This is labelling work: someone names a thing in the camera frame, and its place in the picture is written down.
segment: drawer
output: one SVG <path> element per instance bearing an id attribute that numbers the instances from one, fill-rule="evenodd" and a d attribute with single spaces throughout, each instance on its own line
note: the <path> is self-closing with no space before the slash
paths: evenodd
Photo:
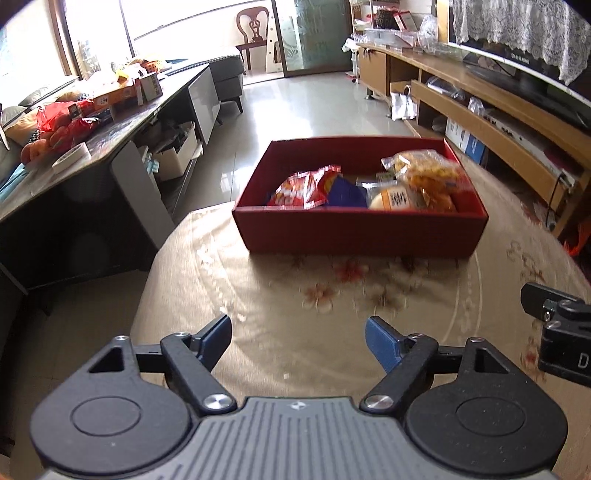
<path id="1" fill-rule="evenodd" d="M 369 48 L 360 49 L 359 78 L 375 93 L 388 96 L 387 55 Z"/>

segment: gray sofa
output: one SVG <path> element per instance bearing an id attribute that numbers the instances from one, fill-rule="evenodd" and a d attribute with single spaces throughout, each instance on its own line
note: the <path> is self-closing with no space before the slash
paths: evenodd
<path id="1" fill-rule="evenodd" d="M 242 76 L 244 63 L 236 47 L 224 47 L 208 51 L 207 56 L 196 55 L 197 65 L 209 63 L 213 83 L 220 102 L 236 102 L 242 113 Z"/>

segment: metal screw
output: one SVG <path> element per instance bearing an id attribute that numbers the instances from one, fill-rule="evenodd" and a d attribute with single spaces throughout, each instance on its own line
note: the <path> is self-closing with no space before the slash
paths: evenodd
<path id="1" fill-rule="evenodd" d="M 364 401 L 365 406 L 371 410 L 386 410 L 394 405 L 394 400 L 392 400 L 387 395 L 370 395 Z"/>
<path id="2" fill-rule="evenodd" d="M 232 399 L 225 393 L 214 393 L 203 400 L 203 406 L 208 410 L 224 410 L 231 405 Z"/>

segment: window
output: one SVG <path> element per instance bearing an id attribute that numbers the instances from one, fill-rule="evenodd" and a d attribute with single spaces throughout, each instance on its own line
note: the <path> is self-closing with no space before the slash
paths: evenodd
<path id="1" fill-rule="evenodd" d="M 118 0 L 65 0 L 64 6 L 76 60 L 85 78 L 125 64 L 132 57 Z"/>
<path id="2" fill-rule="evenodd" d="M 0 29 L 0 103 L 17 105 L 63 75 L 47 0 L 33 0 Z"/>

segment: blue cloth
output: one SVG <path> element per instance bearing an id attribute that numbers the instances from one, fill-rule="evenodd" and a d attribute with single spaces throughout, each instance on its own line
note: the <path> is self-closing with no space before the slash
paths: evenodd
<path id="1" fill-rule="evenodd" d="M 0 187 L 0 202 L 3 202 L 6 197 L 8 197 L 12 191 L 17 187 L 19 183 L 23 181 L 23 179 L 27 176 L 28 171 L 25 170 L 25 165 L 22 163 L 17 167 L 17 169 L 10 175 L 10 178 L 7 182 Z"/>

